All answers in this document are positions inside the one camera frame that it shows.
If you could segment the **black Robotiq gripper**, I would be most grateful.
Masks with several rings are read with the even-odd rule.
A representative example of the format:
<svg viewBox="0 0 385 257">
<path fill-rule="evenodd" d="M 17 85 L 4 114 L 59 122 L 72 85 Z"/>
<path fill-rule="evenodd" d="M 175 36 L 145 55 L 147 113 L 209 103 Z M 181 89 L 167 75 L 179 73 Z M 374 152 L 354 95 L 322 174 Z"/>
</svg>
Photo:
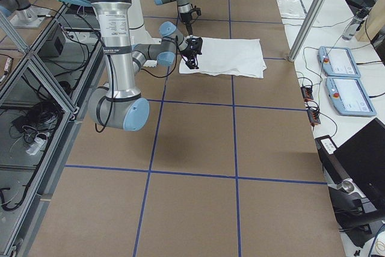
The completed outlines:
<svg viewBox="0 0 385 257">
<path fill-rule="evenodd" d="M 185 39 L 186 48 L 183 56 L 187 58 L 186 65 L 189 69 L 199 69 L 197 55 L 202 54 L 203 39 L 201 37 L 189 37 Z"/>
</svg>

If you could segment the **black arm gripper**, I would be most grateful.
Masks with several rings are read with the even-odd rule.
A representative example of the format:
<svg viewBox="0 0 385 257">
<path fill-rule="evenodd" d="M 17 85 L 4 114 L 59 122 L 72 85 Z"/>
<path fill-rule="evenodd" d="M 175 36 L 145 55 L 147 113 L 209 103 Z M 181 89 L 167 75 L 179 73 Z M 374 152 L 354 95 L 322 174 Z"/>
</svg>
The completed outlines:
<svg viewBox="0 0 385 257">
<path fill-rule="evenodd" d="M 195 13 L 194 9 L 179 12 L 179 18 L 183 24 L 186 24 L 186 30 L 187 30 L 189 36 L 192 36 L 192 34 L 193 34 L 193 29 L 192 29 L 192 25 L 191 25 L 194 22 L 193 13 Z"/>
</svg>

